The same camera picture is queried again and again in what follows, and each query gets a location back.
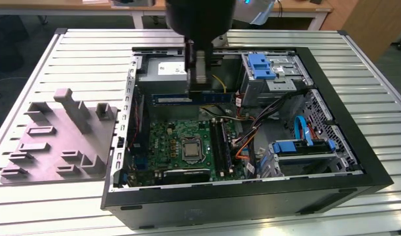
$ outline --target yellow wire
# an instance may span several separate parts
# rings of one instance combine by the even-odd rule
[[[216,75],[212,75],[212,76],[213,76],[213,78],[220,82],[220,84],[223,85],[224,93],[227,93],[227,86],[225,86],[223,80],[221,80]]]

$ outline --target motherboard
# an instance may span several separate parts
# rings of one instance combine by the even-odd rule
[[[156,185],[164,174],[177,174],[196,170],[205,172],[207,181],[244,179],[243,163],[232,163],[231,173],[224,175],[217,171],[212,143],[211,121],[152,122],[149,133],[149,150],[147,160],[136,160],[136,178],[140,186]],[[233,121],[224,123],[227,139],[236,138]]]

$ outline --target green motherboard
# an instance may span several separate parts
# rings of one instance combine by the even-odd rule
[[[225,123],[229,139],[236,137],[233,121]],[[200,151],[189,150],[185,144],[199,144]],[[235,165],[235,172],[224,177],[215,171],[213,144],[209,137],[209,121],[152,122],[149,134],[148,172],[173,169],[211,169],[209,181],[244,179],[243,164]],[[185,160],[188,154],[199,154],[200,160]],[[148,177],[140,176],[141,185],[153,185]]]

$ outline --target blue latch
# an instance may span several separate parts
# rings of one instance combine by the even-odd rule
[[[329,144],[331,150],[335,151],[336,150],[336,142],[332,139],[329,139],[327,142]]]
[[[295,147],[293,141],[281,141],[281,142],[276,142],[273,144],[273,151],[275,153],[280,153],[280,152],[296,152],[297,149]]]
[[[277,77],[264,54],[248,54],[248,66],[256,80],[273,80]]]

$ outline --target white label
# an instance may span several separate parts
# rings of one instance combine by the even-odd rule
[[[171,98],[159,98],[157,101],[161,102],[192,102],[192,99],[187,97],[171,97]]]
[[[284,69],[279,66],[279,67],[273,67],[273,71],[275,72],[284,72]]]
[[[247,169],[252,172],[252,174],[255,173],[255,167],[251,163],[247,164]]]
[[[159,63],[159,75],[185,75],[184,61],[168,61]]]
[[[237,107],[241,107],[241,101],[243,101],[241,98],[236,98],[236,106]]]

